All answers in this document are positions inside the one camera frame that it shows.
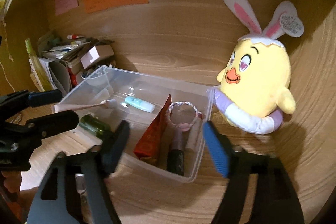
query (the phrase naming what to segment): pink inner ear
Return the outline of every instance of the pink inner ear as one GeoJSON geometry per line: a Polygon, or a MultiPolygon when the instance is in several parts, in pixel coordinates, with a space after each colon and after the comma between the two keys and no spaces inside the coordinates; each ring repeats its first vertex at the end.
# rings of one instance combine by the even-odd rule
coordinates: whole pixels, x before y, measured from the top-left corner
{"type": "Polygon", "coordinates": [[[258,26],[253,22],[253,20],[249,17],[247,12],[241,7],[238,3],[234,4],[235,11],[237,13],[238,18],[245,22],[252,30],[254,33],[261,33],[260,29],[258,26]]]}
{"type": "Polygon", "coordinates": [[[281,15],[279,16],[277,22],[267,30],[267,32],[266,32],[267,37],[271,37],[273,34],[275,34],[281,28],[280,22],[279,22],[281,15]]]}

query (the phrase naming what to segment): green glass jar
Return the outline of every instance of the green glass jar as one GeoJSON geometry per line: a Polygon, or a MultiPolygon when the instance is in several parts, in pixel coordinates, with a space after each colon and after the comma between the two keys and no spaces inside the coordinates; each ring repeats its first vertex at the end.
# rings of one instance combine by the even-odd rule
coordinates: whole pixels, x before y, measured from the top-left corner
{"type": "Polygon", "coordinates": [[[79,126],[101,140],[105,131],[111,131],[111,127],[107,123],[98,120],[91,114],[84,115],[79,121],[79,126]]]}

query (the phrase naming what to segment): plush toy tag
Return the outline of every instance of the plush toy tag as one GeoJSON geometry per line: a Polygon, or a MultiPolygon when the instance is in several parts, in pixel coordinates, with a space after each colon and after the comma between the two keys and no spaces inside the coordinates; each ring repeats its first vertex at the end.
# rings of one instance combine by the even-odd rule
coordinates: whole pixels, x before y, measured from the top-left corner
{"type": "Polygon", "coordinates": [[[283,31],[291,37],[300,37],[305,30],[302,21],[288,13],[280,16],[279,23],[283,31]]]}

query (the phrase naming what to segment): clear plastic container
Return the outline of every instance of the clear plastic container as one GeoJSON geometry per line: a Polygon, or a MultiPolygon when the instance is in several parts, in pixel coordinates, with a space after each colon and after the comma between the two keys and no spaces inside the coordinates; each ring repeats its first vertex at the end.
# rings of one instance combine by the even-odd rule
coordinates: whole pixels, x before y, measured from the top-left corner
{"type": "MultiPolygon", "coordinates": [[[[112,131],[116,130],[121,120],[128,121],[131,132],[130,139],[124,150],[122,163],[134,169],[144,168],[166,178],[190,183],[197,176],[204,151],[205,143],[202,132],[199,133],[195,152],[185,152],[184,176],[165,170],[169,144],[173,133],[169,126],[167,126],[167,130],[162,136],[161,152],[157,167],[138,160],[133,150],[147,127],[163,107],[169,94],[171,94],[172,102],[191,102],[198,111],[203,113],[203,121],[208,120],[212,108],[211,98],[213,98],[213,96],[208,97],[208,89],[209,87],[205,85],[102,66],[64,97],[60,104],[96,104],[106,99],[116,99],[118,102],[116,109],[95,107],[88,110],[80,110],[77,113],[80,118],[89,111],[95,113],[100,120],[111,126],[112,131]],[[135,96],[154,104],[154,111],[148,113],[126,105],[124,101],[127,96],[135,96]]],[[[79,126],[74,132],[91,145],[101,143],[100,139],[79,126]]]]}

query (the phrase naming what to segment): yellow chick plush toy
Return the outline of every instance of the yellow chick plush toy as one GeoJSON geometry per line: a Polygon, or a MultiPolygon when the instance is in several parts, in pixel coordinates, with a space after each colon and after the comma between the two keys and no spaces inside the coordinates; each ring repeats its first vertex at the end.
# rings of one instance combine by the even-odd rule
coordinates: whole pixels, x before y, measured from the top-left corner
{"type": "Polygon", "coordinates": [[[302,22],[294,5],[283,1],[261,31],[247,0],[224,2],[250,34],[238,40],[226,68],[217,75],[221,85],[214,89],[215,103],[231,125],[250,133],[273,132],[283,121],[282,112],[292,114],[296,107],[288,90],[289,57],[284,45],[276,39],[285,32],[300,36],[302,22]]]}

